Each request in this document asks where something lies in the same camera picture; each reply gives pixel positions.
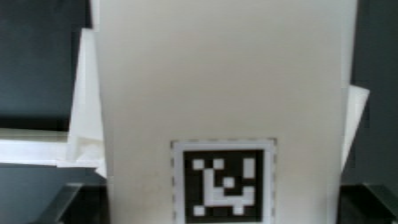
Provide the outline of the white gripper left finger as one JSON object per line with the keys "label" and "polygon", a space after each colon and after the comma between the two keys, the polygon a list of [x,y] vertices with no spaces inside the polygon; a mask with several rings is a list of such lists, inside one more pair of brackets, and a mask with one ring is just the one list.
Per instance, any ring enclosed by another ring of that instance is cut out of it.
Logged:
{"label": "white gripper left finger", "polygon": [[106,186],[65,184],[33,224],[109,224]]}

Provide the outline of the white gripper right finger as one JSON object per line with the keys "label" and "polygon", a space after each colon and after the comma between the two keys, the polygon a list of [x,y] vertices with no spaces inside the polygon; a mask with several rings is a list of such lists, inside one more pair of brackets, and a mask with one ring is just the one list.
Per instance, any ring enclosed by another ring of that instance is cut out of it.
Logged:
{"label": "white gripper right finger", "polygon": [[398,196],[383,185],[340,186],[337,224],[398,224]]}

